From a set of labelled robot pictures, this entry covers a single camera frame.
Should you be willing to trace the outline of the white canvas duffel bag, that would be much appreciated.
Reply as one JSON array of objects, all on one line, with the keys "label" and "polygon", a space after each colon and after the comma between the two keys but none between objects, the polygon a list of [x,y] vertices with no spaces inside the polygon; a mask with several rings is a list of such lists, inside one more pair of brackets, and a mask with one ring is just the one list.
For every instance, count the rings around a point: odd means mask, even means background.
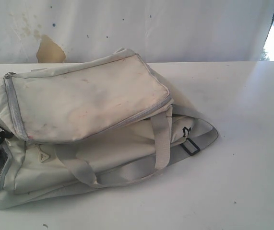
[{"label": "white canvas duffel bag", "polygon": [[130,49],[0,77],[0,210],[136,184],[218,131]]}]

